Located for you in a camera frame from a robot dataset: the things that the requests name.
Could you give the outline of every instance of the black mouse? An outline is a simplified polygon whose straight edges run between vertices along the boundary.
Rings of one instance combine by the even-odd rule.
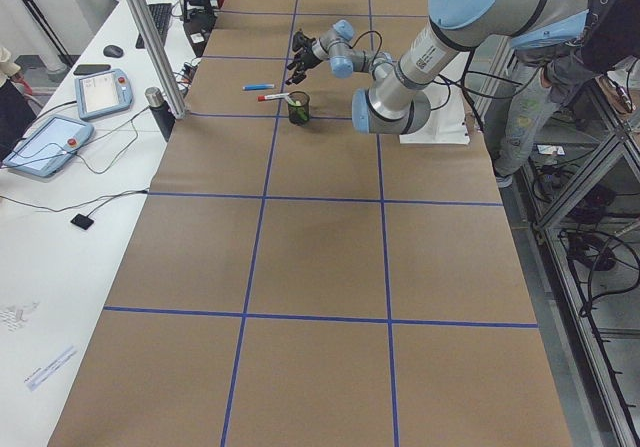
[[[103,50],[102,53],[105,55],[105,57],[122,57],[124,55],[124,50],[122,50],[122,47],[118,47],[117,45],[107,45]]]

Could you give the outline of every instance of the blue and white device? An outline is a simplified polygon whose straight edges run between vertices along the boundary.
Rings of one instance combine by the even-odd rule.
[[[71,160],[73,154],[91,138],[93,131],[93,126],[87,122],[54,115],[2,163],[36,177],[50,177]]]
[[[133,102],[131,84],[120,69],[79,77],[75,84],[78,116],[82,120],[127,110]]]

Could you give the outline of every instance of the black keyboard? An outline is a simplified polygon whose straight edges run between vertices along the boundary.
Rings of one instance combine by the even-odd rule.
[[[156,24],[160,39],[162,39],[162,45],[167,40],[169,21],[171,21],[171,7],[171,4],[149,4],[151,18]],[[138,34],[138,40],[136,40],[136,49],[144,49],[144,39],[140,34]]]

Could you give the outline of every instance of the white desk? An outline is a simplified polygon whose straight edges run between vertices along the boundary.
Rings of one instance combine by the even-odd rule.
[[[79,60],[108,63],[124,70],[134,94],[128,111],[93,122],[94,137],[112,131],[146,107],[144,91],[148,87],[161,87],[146,50],[135,49],[136,38],[137,29],[123,1]],[[119,45],[125,55],[120,59],[104,57],[102,49],[108,44]],[[165,49],[175,72],[182,69],[184,62],[194,59],[177,18],[172,19]],[[75,99],[73,80],[69,74],[45,109]],[[77,117],[77,108],[74,105],[55,113]],[[138,139],[103,175],[91,173],[79,159],[48,181],[3,169],[0,191],[24,202],[61,208],[101,195],[144,189],[155,174],[166,143],[149,112],[138,117],[135,125]],[[94,169],[101,170],[134,136],[131,125],[126,125],[82,149],[80,154]],[[87,214],[98,204],[54,214],[0,200],[0,315],[5,316],[0,321],[0,445],[47,444],[144,201],[143,195],[113,200],[92,216],[95,224],[83,231],[69,221],[76,213]],[[7,316],[11,317],[8,307],[34,303],[35,310],[22,315],[20,328],[10,330],[6,321]],[[30,391],[25,379],[47,367],[69,347],[77,353]]]

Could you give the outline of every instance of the pen holder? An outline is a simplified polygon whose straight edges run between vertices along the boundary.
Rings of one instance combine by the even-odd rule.
[[[287,102],[289,122],[295,125],[304,125],[309,122],[309,95],[306,92],[296,91],[289,94],[290,102]]]

